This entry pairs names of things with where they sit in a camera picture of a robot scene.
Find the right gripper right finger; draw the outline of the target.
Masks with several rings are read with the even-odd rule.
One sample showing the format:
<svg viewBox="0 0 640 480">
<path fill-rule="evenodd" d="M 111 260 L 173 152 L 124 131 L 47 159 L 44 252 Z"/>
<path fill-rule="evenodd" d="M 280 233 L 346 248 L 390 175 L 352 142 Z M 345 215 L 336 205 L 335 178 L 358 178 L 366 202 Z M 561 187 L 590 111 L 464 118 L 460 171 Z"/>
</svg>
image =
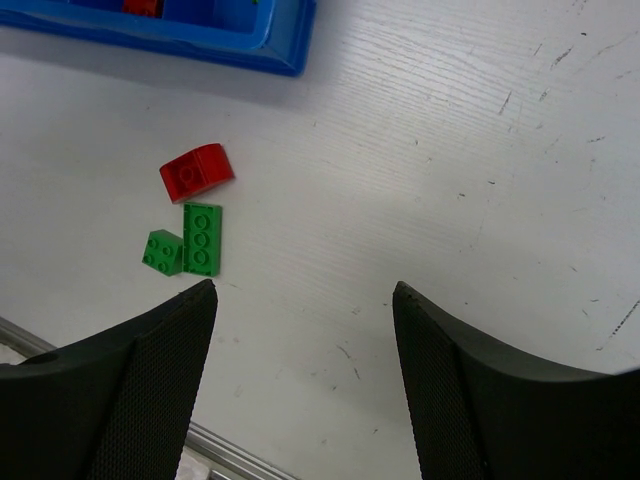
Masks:
<svg viewBox="0 0 640 480">
<path fill-rule="evenodd" d="M 425 479 L 635 479 L 639 374 L 602 374 L 510 346 L 406 283 L 392 298 Z"/>
</svg>

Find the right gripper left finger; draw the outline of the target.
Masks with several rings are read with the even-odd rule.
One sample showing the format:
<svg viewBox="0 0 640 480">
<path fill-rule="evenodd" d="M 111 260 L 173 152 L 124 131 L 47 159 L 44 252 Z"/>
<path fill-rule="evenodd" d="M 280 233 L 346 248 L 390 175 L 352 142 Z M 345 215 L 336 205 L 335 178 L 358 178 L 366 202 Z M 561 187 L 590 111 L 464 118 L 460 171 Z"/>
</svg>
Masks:
<svg viewBox="0 0 640 480">
<path fill-rule="evenodd" d="M 217 306 L 204 280 L 98 334 L 2 365 L 2 478 L 174 478 Z"/>
</svg>

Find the green lego brick small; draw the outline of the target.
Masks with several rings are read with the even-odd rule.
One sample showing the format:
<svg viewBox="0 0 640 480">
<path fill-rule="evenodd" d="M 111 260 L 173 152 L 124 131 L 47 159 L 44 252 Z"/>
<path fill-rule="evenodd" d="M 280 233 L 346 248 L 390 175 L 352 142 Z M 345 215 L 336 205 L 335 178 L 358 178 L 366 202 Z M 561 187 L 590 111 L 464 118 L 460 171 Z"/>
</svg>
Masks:
<svg viewBox="0 0 640 480">
<path fill-rule="evenodd" d="M 142 263 L 162 273 L 174 276 L 182 272 L 183 240 L 167 230 L 149 233 Z"/>
</svg>

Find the red small lego brick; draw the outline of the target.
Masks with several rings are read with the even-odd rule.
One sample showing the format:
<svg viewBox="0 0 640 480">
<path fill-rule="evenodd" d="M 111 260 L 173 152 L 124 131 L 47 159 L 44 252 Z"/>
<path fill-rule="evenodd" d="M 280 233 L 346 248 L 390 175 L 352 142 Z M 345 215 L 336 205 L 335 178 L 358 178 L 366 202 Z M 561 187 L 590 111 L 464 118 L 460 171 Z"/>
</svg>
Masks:
<svg viewBox="0 0 640 480">
<path fill-rule="evenodd" d="M 179 204 L 235 178 L 219 143 L 202 145 L 159 168 L 172 204 Z"/>
</svg>

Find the red long lego brick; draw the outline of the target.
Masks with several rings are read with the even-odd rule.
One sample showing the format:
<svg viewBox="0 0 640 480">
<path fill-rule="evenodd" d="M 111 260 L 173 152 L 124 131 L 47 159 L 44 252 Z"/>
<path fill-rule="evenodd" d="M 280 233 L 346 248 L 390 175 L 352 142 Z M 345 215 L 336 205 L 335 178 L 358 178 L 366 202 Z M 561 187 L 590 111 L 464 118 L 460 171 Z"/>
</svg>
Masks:
<svg viewBox="0 0 640 480">
<path fill-rule="evenodd" d="M 163 0 L 124 0 L 121 11 L 133 15 L 160 18 L 163 5 Z"/>
</svg>

